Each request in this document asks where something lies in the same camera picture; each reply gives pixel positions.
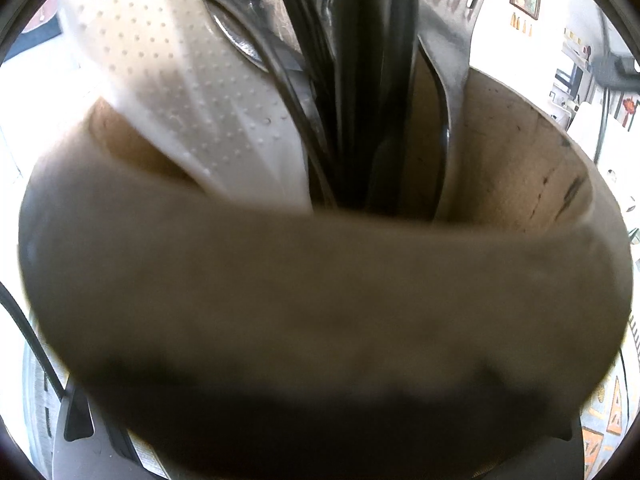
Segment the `bamboo utensil holder cup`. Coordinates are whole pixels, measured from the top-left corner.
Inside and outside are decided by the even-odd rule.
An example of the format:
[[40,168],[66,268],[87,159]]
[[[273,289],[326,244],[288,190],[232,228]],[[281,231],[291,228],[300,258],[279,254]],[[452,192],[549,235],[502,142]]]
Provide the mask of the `bamboo utensil holder cup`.
[[437,223],[248,209],[77,126],[20,211],[44,338],[107,414],[213,477],[458,478],[558,434],[630,313],[620,206],[478,70],[464,126]]

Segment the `steel fork large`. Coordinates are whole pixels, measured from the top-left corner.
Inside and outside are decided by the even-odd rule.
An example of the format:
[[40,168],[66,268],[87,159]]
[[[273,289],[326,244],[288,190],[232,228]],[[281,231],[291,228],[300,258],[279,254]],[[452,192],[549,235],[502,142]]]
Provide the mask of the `steel fork large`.
[[341,207],[396,217],[418,34],[418,0],[316,0],[335,66],[331,143]]

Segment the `small steel spoon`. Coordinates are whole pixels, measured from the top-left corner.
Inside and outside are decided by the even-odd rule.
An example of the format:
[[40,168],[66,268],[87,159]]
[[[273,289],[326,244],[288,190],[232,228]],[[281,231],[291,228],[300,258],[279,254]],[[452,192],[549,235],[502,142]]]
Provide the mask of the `small steel spoon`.
[[335,208],[337,202],[332,190],[328,144],[304,62],[293,49],[245,13],[231,9],[222,2],[208,2],[206,8],[242,55],[264,72],[270,73],[304,144],[323,200]]

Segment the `white plastic rice paddle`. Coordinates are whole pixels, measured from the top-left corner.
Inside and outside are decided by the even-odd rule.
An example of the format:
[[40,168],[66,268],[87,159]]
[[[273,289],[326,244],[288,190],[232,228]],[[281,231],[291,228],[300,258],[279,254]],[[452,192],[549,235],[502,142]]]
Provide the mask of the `white plastic rice paddle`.
[[213,196],[311,212],[306,155],[268,74],[202,0],[58,0],[100,96]]

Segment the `black chopstick longest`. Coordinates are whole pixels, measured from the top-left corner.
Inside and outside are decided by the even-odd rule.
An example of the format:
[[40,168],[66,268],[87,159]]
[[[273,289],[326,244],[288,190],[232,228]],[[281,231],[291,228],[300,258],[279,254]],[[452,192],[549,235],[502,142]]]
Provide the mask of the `black chopstick longest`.
[[314,85],[314,95],[324,136],[326,150],[337,156],[340,150],[336,108],[335,67],[329,40],[322,26],[314,0],[283,0],[292,22],[300,52]]

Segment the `patterned blue table mat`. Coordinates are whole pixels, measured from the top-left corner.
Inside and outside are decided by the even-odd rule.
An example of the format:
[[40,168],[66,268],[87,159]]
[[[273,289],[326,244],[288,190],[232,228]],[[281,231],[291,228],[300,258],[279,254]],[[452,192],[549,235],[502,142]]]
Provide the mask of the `patterned blue table mat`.
[[[25,420],[29,453],[43,478],[52,478],[53,442],[61,401],[32,353],[25,351],[23,370]],[[584,444],[584,477],[602,479],[616,460],[639,441],[639,311],[634,309],[620,354],[580,414]],[[143,466],[163,479],[191,479],[192,474],[130,436]]]

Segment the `steel fork small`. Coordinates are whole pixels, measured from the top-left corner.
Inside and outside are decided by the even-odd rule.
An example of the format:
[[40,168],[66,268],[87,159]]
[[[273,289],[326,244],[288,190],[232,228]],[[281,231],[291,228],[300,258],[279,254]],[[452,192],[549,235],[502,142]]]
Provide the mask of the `steel fork small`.
[[444,171],[435,218],[446,219],[457,192],[465,86],[470,70],[472,33],[484,0],[419,0],[420,47],[435,72],[446,113]]

